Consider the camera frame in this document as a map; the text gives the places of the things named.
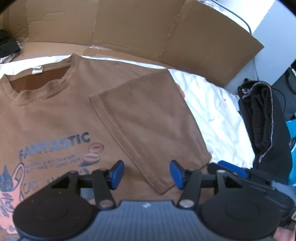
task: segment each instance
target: printed graphic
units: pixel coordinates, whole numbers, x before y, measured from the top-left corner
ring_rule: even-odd
[[[94,143],[89,146],[89,153],[83,157],[83,162],[79,165],[85,167],[96,164],[100,161],[100,152],[103,151],[104,145],[101,143]]]
[[[12,221],[12,214],[16,206],[24,200],[21,185],[25,178],[25,167],[21,162],[15,168],[12,176],[4,166],[0,175],[0,226],[9,234],[17,234]]]
[[[33,156],[35,154],[60,151],[67,149],[69,146],[79,145],[81,142],[88,143],[91,141],[88,136],[89,133],[84,132],[81,135],[76,134],[69,137],[64,137],[59,141],[40,142],[32,144],[31,146],[26,146],[24,149],[19,150],[19,159],[20,161],[23,161],[23,159],[26,159],[28,156]]]
[[[42,153],[50,153],[53,151],[59,151],[61,149],[66,149],[68,146],[79,145],[81,142],[90,142],[88,138],[88,132],[84,132],[81,135],[73,135],[67,138],[62,138],[60,141],[44,142],[31,145],[30,147],[25,147],[19,151],[20,161],[25,160],[29,156]],[[12,175],[9,174],[9,170],[6,166],[3,167],[3,173],[0,175],[0,229],[4,229],[8,234],[17,234],[15,226],[12,221],[12,214],[16,206],[24,200],[23,193],[31,195],[35,193],[43,185],[40,186],[40,182],[43,180],[27,180],[24,182],[25,173],[30,177],[30,173],[39,170],[50,170],[52,168],[65,167],[76,163],[78,167],[78,172],[80,175],[88,175],[90,171],[86,166],[96,164],[100,162],[100,153],[103,151],[104,145],[101,143],[93,143],[89,146],[86,155],[84,155],[83,160],[76,154],[71,154],[61,158],[55,159],[45,159],[40,161],[35,161],[28,163],[26,165],[20,162],[15,168]],[[47,176],[44,177],[47,183],[52,182],[56,178]],[[94,199],[94,192],[92,188],[82,188],[81,196],[87,201],[92,202]]]

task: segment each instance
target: plaid fabric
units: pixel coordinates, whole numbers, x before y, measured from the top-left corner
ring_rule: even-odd
[[[289,146],[290,146],[290,149],[291,149],[291,150],[292,150],[292,148],[294,147],[295,142],[296,142],[296,138],[290,140],[290,142],[289,142]]]
[[[3,57],[3,58],[0,58],[0,64],[5,64],[5,63],[8,63],[10,62],[16,55],[18,55],[19,52],[17,53],[12,53],[11,55],[8,55],[6,57]]]

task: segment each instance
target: cat illustration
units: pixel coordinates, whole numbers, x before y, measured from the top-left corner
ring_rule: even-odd
[[[16,206],[24,200],[21,193],[21,185],[25,178],[25,167],[19,163],[10,176],[7,167],[4,166],[0,175],[0,227],[9,234],[17,234],[12,221],[12,214]]]

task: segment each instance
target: blue fabric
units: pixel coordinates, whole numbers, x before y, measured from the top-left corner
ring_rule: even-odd
[[[296,119],[286,122],[288,130],[290,132],[291,139],[296,137]],[[289,175],[289,184],[296,184],[296,145],[294,144],[291,149],[292,154],[292,171]]]

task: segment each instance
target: white fabric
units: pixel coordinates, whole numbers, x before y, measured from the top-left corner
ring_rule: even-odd
[[[59,62],[69,56],[39,57],[0,65],[0,78],[3,74],[17,73],[36,66]],[[164,69],[162,66],[113,58],[85,58],[120,61],[147,68]],[[254,151],[238,113],[238,96],[206,81],[205,78],[183,71],[169,69],[174,81],[181,87],[188,104],[212,155],[211,162],[220,160],[239,167],[252,168]]]

